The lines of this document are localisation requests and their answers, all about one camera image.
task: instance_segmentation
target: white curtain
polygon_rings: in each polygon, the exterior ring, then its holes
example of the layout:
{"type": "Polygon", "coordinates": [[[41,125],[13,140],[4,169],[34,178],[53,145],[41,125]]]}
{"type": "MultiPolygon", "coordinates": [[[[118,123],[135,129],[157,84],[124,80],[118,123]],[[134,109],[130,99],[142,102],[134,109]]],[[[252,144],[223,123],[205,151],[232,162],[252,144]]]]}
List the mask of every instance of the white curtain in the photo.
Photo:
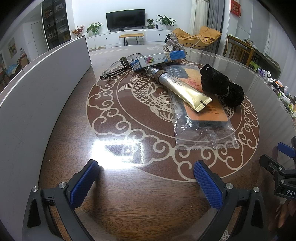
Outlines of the white curtain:
{"type": "Polygon", "coordinates": [[[209,0],[192,0],[190,17],[190,35],[198,34],[201,26],[207,25],[209,0]]]}
{"type": "Polygon", "coordinates": [[[279,80],[289,88],[291,96],[296,95],[296,50],[286,32],[271,13],[269,13],[265,53],[280,65],[279,80]]]}

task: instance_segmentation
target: clamp jaw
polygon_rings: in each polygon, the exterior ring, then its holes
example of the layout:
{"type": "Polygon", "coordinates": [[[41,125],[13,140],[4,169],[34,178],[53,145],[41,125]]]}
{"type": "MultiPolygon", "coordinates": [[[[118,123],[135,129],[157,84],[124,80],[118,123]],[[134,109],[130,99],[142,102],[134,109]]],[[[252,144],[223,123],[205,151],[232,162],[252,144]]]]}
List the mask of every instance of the clamp jaw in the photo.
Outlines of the clamp jaw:
{"type": "Polygon", "coordinates": [[[81,206],[98,174],[98,163],[89,160],[68,183],[61,182],[57,187],[50,189],[34,186],[27,202],[22,240],[63,241],[49,208],[56,206],[71,240],[94,241],[74,209],[81,206]]]}
{"type": "MultiPolygon", "coordinates": [[[[280,152],[293,158],[296,163],[296,136],[292,138],[291,142],[292,147],[282,142],[277,147],[280,152]]],[[[260,166],[264,167],[274,176],[274,194],[283,198],[296,200],[296,170],[285,170],[281,164],[265,154],[260,157],[259,163],[260,166]]]]}
{"type": "Polygon", "coordinates": [[[241,207],[229,241],[267,241],[266,210],[261,191],[235,188],[224,183],[203,161],[194,164],[194,176],[217,214],[198,241],[219,240],[233,215],[235,207],[241,207]]]}

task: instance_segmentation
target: glass cabinet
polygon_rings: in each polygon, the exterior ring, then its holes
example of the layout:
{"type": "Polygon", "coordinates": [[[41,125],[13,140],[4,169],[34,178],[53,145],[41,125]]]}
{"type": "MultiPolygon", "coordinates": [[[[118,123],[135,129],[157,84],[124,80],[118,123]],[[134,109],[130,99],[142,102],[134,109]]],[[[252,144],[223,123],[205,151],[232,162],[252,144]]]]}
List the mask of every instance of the glass cabinet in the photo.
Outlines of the glass cabinet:
{"type": "Polygon", "coordinates": [[[71,40],[65,0],[45,0],[41,7],[49,49],[71,40]]]}

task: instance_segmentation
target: eyeglasses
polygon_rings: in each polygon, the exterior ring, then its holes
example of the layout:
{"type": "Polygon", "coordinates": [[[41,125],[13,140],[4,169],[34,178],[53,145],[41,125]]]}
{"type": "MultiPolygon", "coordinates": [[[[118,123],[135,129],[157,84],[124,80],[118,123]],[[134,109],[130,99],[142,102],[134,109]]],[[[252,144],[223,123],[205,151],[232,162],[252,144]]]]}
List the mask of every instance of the eyeglasses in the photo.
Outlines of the eyeglasses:
{"type": "Polygon", "coordinates": [[[108,80],[109,77],[119,74],[131,67],[131,63],[140,57],[143,57],[140,53],[134,53],[128,57],[122,57],[120,60],[116,61],[115,63],[111,64],[100,76],[100,79],[108,80]]]}

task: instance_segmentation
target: sparkly bow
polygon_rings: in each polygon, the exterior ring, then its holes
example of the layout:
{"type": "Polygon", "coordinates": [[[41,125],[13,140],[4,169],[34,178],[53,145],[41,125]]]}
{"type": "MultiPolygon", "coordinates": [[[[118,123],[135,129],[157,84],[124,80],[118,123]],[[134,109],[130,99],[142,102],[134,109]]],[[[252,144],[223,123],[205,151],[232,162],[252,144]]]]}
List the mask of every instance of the sparkly bow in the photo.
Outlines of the sparkly bow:
{"type": "Polygon", "coordinates": [[[179,44],[178,38],[175,35],[175,33],[168,34],[167,39],[165,40],[165,43],[166,43],[166,47],[168,46],[173,47],[172,51],[183,50],[185,55],[187,55],[185,48],[179,44]]]}

